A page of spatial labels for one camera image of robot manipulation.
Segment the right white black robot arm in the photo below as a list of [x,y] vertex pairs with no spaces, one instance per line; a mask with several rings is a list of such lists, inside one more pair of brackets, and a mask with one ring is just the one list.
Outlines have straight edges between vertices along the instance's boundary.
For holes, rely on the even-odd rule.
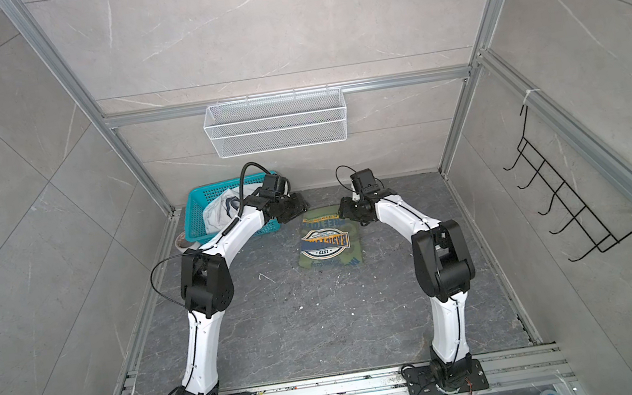
[[342,198],[339,216],[363,226],[382,222],[407,239],[416,281],[431,303],[430,363],[401,372],[413,388],[410,395],[487,390],[486,374],[466,335],[465,308],[476,268],[461,226],[416,210],[370,169],[353,172],[351,182],[351,195]]

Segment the green tank top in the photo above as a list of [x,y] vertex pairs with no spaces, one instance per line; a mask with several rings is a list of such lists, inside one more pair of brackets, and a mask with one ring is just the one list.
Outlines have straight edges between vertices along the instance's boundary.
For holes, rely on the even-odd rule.
[[357,223],[340,217],[339,206],[311,209],[302,216],[299,266],[315,269],[363,263]]

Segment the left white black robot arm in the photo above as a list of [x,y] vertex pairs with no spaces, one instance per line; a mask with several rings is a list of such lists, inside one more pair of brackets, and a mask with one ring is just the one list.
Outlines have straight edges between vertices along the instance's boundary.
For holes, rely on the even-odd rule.
[[218,395],[218,346],[226,309],[234,296],[230,267],[245,243],[269,221],[283,224],[308,210],[301,194],[291,192],[282,175],[264,176],[262,184],[241,195],[238,213],[212,240],[181,256],[181,293],[189,334],[186,368],[174,395]]

